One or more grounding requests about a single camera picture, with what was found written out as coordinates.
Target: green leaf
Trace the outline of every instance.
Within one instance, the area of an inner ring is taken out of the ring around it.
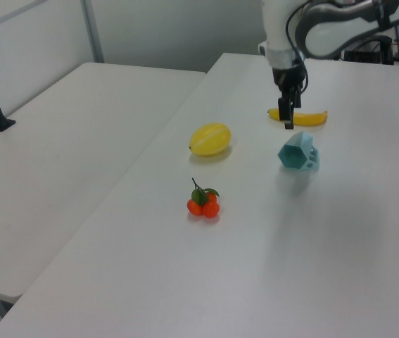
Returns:
[[[208,201],[207,195],[202,189],[193,190],[193,192],[191,193],[191,199],[200,206],[203,206],[204,203]]]
[[[212,189],[212,188],[204,189],[204,191],[205,191],[205,192],[211,192],[212,194],[214,194],[214,195],[220,197],[220,194],[218,194],[218,192],[217,192],[216,190]]]

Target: small orange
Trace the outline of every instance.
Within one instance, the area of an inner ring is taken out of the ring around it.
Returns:
[[[208,192],[207,194],[207,199],[209,202],[216,202],[217,201],[217,197],[215,194]]]
[[[207,202],[202,207],[202,213],[207,218],[213,218],[220,212],[220,205],[216,202]]]
[[[200,206],[199,204],[197,204],[195,201],[193,201],[192,199],[190,199],[187,204],[186,207],[188,208],[188,210],[190,210],[190,213],[192,213],[193,215],[196,216],[200,216],[202,215],[202,209],[203,207]]]

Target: teal plastic object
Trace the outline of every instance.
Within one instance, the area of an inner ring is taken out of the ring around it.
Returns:
[[[312,170],[319,167],[318,150],[313,146],[313,136],[307,132],[294,134],[277,155],[285,168]]]

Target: cluster of oranges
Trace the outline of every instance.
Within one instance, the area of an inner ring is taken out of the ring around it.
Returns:
[[[220,195],[214,189],[202,189],[196,184],[194,179],[192,180],[194,183],[194,190],[191,193],[191,199],[186,204],[186,207],[193,215],[204,215],[207,218],[215,217],[220,212],[220,205],[217,202],[217,198]]]

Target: fruit stem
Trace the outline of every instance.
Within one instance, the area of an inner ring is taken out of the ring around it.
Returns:
[[[201,187],[199,187],[199,186],[196,184],[196,181],[194,180],[194,178],[191,178],[191,179],[193,180],[194,187],[195,187],[196,189],[202,189]]]

